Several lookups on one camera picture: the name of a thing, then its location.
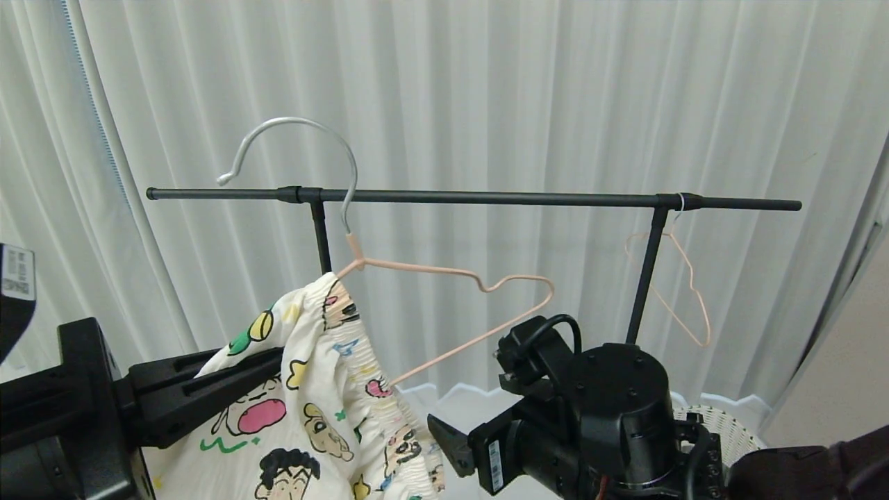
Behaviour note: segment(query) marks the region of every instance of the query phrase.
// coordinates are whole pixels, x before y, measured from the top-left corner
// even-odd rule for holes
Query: white label
[[[17,246],[3,246],[3,281],[0,293],[13,299],[33,301],[34,252]]]
[[[503,488],[503,465],[500,460],[500,442],[488,445],[488,457],[491,458],[491,483],[494,492]]]

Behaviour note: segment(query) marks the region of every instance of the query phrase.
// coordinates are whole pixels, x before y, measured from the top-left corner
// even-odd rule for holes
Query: white basket
[[[715,434],[719,434],[722,442],[723,464],[731,467],[747,453],[765,448],[765,443],[754,436],[738,422],[733,416],[721,409],[704,405],[679,408],[673,411],[677,420],[685,420],[685,414],[697,413],[704,417],[704,427]]]

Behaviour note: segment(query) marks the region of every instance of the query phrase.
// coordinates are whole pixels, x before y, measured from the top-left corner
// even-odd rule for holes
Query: vertical rack post
[[[315,241],[318,244],[318,258],[321,260],[321,272],[333,271],[331,265],[331,248],[327,242],[327,224],[324,223],[324,202],[315,199],[308,202],[312,208],[312,222],[315,223]]]
[[[636,343],[639,337],[639,327],[642,325],[642,313],[645,310],[645,300],[648,298],[648,287],[652,284],[654,273],[654,260],[658,257],[658,248],[661,246],[661,235],[664,226],[667,225],[669,208],[658,206],[652,215],[652,228],[648,233],[648,245],[645,247],[645,259],[642,261],[642,271],[639,273],[639,286],[636,289],[636,299],[633,301],[633,312],[629,316],[629,329],[627,330],[627,343]]]

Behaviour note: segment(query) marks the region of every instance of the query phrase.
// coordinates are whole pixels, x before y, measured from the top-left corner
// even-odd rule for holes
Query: white pleated curtain
[[[883,3],[72,3],[72,30],[139,235],[156,303],[130,332],[166,350],[221,346],[319,273],[307,206],[155,201],[213,188],[261,121],[343,134],[359,189],[521,190],[794,198],[801,213],[703,210],[676,234],[713,324],[701,349],[650,296],[639,342],[671,387],[774,402],[851,245],[889,132]],[[98,170],[99,165],[83,169]],[[343,189],[318,131],[264,133],[231,188]],[[113,197],[115,193],[106,193]],[[350,260],[328,204],[333,267]],[[625,238],[650,210],[354,204],[368,256],[557,283],[586,347],[622,341],[638,270]],[[111,235],[120,242],[128,237]],[[637,262],[642,240],[632,246]],[[123,272],[120,268],[111,273]],[[664,241],[654,286],[703,336],[688,271]],[[392,375],[529,308],[543,290],[484,295],[460,278],[346,278]],[[140,286],[115,289],[138,301]],[[405,386],[496,384],[495,341]]]

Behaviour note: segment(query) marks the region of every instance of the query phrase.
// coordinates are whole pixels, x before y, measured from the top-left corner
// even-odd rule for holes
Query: clothing rack
[[[324,202],[342,201],[346,190],[326,190],[286,186],[274,190],[167,190],[148,188],[146,197],[157,199],[274,199],[285,203],[308,203],[315,224],[315,238],[321,271],[331,272],[330,245],[324,221]],[[733,210],[776,210],[796,212],[801,202],[784,199],[707,198],[692,193],[656,195],[614,195],[581,193],[523,193],[496,191],[421,191],[421,190],[357,190],[353,202],[362,203],[431,203],[458,205],[530,205],[530,206],[632,206],[652,208],[651,232],[645,247],[645,258],[639,274],[636,299],[629,318],[627,343],[636,343],[648,288],[652,283],[654,262],[661,246],[661,234],[670,210],[687,212],[700,208]]]

